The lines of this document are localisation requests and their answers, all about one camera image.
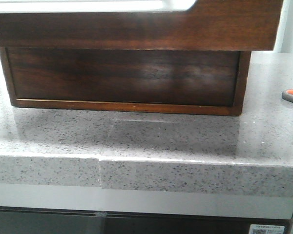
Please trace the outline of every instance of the wooden cabinet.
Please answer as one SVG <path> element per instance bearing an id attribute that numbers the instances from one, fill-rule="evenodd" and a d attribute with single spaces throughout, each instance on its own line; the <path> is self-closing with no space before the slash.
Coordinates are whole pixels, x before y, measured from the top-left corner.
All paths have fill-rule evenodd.
<path id="1" fill-rule="evenodd" d="M 239 115 L 250 51 L 273 48 L 282 0 L 185 12 L 0 14 L 12 104 Z"/>

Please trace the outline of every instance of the white panel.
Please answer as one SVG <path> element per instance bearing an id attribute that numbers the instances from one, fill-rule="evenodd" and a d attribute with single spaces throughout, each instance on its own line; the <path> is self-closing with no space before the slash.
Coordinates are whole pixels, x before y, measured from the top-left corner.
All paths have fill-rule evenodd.
<path id="1" fill-rule="evenodd" d="M 0 206 L 290 219 L 293 198 L 0 184 Z"/>
<path id="2" fill-rule="evenodd" d="M 280 21 L 279 21 L 279 27 L 278 27 L 278 33 L 275 40 L 274 45 L 274 53 L 280 53 L 282 49 L 282 43 L 284 38 L 284 32 L 286 30 L 287 25 L 287 18 L 289 13 L 289 5 L 291 0 L 284 0 L 282 5 L 282 11 L 280 15 Z"/>
<path id="3" fill-rule="evenodd" d="M 196 0 L 0 0 L 0 13 L 186 11 Z"/>

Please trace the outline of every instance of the label with qr code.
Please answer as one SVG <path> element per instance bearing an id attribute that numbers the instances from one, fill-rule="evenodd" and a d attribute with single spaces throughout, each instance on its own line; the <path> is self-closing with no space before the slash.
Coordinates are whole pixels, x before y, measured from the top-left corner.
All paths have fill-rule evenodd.
<path id="1" fill-rule="evenodd" d="M 249 234 L 283 234 L 284 226 L 252 224 Z"/>

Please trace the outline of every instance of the wooden drawer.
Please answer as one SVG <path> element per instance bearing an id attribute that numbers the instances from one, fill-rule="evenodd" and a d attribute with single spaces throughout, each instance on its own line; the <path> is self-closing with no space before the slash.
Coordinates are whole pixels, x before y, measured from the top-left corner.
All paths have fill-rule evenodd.
<path id="1" fill-rule="evenodd" d="M 1 48 L 20 107 L 238 115 L 249 52 Z"/>
<path id="2" fill-rule="evenodd" d="M 173 13 L 0 14 L 0 46 L 270 50 L 281 6 L 282 0 L 198 0 Z"/>

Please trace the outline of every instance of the gray stone countertop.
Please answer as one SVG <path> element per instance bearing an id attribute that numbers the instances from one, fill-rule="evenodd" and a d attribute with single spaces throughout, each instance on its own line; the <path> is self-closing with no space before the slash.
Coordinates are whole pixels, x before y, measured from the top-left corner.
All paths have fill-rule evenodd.
<path id="1" fill-rule="evenodd" d="M 0 183 L 293 197 L 293 54 L 253 54 L 239 117 L 12 107 Z"/>

